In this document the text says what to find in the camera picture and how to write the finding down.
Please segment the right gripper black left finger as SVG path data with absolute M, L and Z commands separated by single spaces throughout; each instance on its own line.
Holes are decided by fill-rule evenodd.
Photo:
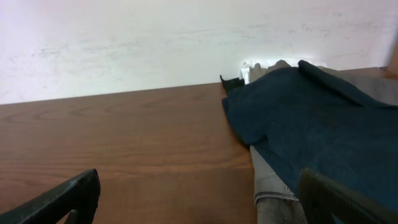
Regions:
M 1 214 L 1 223 L 92 223 L 101 186 L 96 169 L 88 169 L 32 200 Z

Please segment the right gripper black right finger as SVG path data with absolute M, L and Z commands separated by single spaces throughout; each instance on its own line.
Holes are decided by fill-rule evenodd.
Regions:
M 397 223 L 392 210 L 308 168 L 298 198 L 308 223 Z

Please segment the navy blue shorts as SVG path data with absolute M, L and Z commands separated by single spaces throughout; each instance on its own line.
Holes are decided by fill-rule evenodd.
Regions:
M 228 92 L 233 133 L 295 194 L 304 168 L 397 210 L 397 107 L 300 61 Z

